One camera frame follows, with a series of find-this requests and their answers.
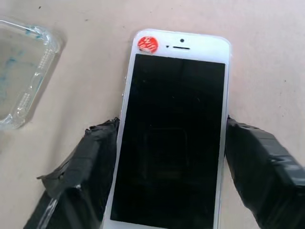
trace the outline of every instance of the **red sticker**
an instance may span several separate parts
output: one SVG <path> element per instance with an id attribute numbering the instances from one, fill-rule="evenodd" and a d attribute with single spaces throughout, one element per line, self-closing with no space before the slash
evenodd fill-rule
<path id="1" fill-rule="evenodd" d="M 154 37 L 142 37 L 138 47 L 142 51 L 154 53 L 158 49 L 158 42 Z"/>

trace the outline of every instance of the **transparent phone case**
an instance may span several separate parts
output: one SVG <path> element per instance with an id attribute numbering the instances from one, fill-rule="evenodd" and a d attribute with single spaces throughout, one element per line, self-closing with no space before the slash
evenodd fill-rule
<path id="1" fill-rule="evenodd" d="M 39 26 L 0 20 L 0 130 L 20 127 L 59 42 Z"/>

